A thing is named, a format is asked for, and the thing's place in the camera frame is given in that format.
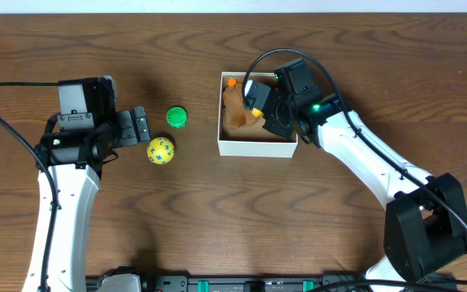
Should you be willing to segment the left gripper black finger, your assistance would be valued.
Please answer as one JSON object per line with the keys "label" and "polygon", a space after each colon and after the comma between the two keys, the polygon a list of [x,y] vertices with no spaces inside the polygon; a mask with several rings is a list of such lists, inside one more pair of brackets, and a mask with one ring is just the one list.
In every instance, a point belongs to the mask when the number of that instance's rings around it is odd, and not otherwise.
{"label": "left gripper black finger", "polygon": [[136,106],[132,109],[135,124],[135,134],[139,143],[146,143],[151,140],[148,126],[147,113],[143,106]]}
{"label": "left gripper black finger", "polygon": [[122,134],[117,143],[118,147],[129,147],[138,143],[133,115],[129,110],[117,113],[117,123],[122,129]]}

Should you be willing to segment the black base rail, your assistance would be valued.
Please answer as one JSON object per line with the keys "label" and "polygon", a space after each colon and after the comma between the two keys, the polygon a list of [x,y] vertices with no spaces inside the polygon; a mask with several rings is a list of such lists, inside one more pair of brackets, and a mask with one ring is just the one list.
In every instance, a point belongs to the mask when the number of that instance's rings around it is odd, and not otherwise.
{"label": "black base rail", "polygon": [[307,292],[321,286],[346,281],[362,281],[361,274],[325,273],[318,277],[187,277],[185,275],[148,275],[131,267],[118,267],[100,277],[87,277],[86,288],[96,292],[112,276],[139,278],[141,292]]}

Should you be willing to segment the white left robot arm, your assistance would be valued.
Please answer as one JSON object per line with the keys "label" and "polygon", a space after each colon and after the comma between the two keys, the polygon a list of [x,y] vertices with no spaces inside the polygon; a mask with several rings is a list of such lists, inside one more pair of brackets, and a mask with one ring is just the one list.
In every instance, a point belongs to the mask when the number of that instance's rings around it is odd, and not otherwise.
{"label": "white left robot arm", "polygon": [[151,139],[144,107],[117,111],[109,76],[63,80],[60,111],[35,150],[40,208],[25,291],[85,291],[92,205],[102,167],[118,148]]}

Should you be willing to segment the white cardboard box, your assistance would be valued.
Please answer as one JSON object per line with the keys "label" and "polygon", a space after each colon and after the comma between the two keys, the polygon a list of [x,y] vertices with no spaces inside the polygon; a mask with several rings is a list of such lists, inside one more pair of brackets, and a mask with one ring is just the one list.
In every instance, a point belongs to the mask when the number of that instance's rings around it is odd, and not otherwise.
{"label": "white cardboard box", "polygon": [[298,136],[293,133],[291,140],[286,140],[263,129],[263,121],[239,131],[229,131],[225,125],[226,113],[223,92],[228,87],[229,79],[239,83],[244,72],[223,71],[219,92],[219,110],[217,115],[217,144],[223,157],[277,157],[291,158],[298,146]]}

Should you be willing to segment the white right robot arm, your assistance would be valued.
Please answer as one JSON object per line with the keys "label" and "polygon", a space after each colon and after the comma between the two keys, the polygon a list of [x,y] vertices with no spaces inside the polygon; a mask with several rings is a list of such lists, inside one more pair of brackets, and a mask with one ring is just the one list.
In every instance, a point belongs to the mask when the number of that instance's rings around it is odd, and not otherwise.
{"label": "white right robot arm", "polygon": [[344,101],[334,80],[323,93],[299,58],[274,70],[276,87],[250,81],[246,106],[265,128],[286,139],[297,134],[347,166],[385,210],[383,249],[363,279],[341,283],[369,291],[430,291],[459,285],[436,271],[467,254],[467,206],[459,181],[438,177],[391,149]]}

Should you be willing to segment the green ridged toy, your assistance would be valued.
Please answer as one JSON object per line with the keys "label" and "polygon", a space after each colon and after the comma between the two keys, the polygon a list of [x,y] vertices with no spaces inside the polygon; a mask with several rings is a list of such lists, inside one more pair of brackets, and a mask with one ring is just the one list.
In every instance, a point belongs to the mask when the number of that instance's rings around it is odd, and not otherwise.
{"label": "green ridged toy", "polygon": [[186,110],[181,106],[171,107],[165,117],[167,123],[174,128],[184,127],[188,119]]}

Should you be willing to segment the brown plush toy with carrot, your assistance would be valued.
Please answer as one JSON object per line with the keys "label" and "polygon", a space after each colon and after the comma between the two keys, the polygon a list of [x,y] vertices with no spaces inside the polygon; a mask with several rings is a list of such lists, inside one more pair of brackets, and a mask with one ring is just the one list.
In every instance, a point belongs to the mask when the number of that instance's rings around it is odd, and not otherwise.
{"label": "brown plush toy with carrot", "polygon": [[264,124],[262,116],[256,117],[248,109],[243,108],[242,83],[229,78],[227,87],[222,93],[224,104],[223,123],[227,131],[240,131],[248,127]]}

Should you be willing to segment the yellow ball with blue marks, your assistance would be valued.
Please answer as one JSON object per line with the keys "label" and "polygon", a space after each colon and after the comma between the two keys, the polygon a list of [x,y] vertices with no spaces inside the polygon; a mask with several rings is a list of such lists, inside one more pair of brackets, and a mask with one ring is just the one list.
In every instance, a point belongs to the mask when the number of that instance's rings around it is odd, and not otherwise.
{"label": "yellow ball with blue marks", "polygon": [[148,143],[147,155],[150,162],[154,164],[167,164],[174,158],[174,144],[168,138],[156,137]]}

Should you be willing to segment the yellow rubber duck toy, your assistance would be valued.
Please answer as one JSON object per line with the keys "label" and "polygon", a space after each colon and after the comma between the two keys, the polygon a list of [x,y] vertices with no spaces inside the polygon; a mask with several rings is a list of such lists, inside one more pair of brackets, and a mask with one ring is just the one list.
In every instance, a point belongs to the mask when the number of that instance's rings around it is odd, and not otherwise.
{"label": "yellow rubber duck toy", "polygon": [[260,109],[256,109],[256,108],[253,108],[251,110],[251,113],[255,116],[255,117],[260,117],[263,115],[263,112],[260,110]]}

